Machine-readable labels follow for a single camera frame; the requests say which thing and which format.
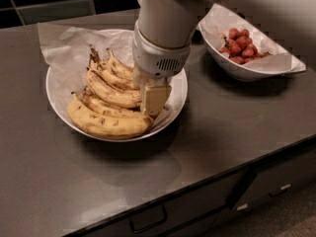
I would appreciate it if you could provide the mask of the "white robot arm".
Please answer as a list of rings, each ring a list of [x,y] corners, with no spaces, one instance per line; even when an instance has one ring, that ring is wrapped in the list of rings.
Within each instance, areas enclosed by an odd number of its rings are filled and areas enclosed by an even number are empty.
[[[188,59],[194,30],[210,7],[238,9],[307,67],[316,65],[316,0],[139,0],[133,56],[142,77],[168,78],[155,61]]]

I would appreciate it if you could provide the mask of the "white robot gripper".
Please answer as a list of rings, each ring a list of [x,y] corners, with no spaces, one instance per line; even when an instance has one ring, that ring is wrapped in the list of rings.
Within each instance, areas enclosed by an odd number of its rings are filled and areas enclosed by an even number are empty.
[[[133,71],[133,86],[140,90],[140,111],[146,116],[157,117],[164,108],[172,91],[168,77],[181,72],[191,48],[160,47],[140,31],[138,23],[134,26],[133,59],[136,67]]]

